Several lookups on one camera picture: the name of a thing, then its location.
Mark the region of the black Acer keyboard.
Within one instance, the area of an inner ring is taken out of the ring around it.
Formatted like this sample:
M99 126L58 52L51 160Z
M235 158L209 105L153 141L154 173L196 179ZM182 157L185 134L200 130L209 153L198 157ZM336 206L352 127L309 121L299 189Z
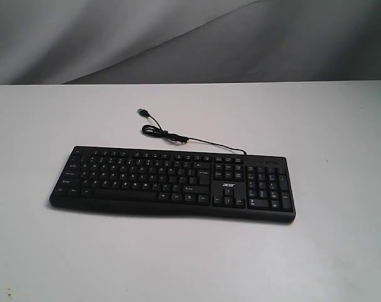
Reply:
M294 221L283 157L74 147L50 195L58 208Z

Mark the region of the grey backdrop cloth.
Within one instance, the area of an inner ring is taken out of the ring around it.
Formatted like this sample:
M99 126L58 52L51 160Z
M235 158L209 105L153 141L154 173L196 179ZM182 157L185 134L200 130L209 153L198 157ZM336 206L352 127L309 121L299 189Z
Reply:
M381 80L381 1L0 1L0 84Z

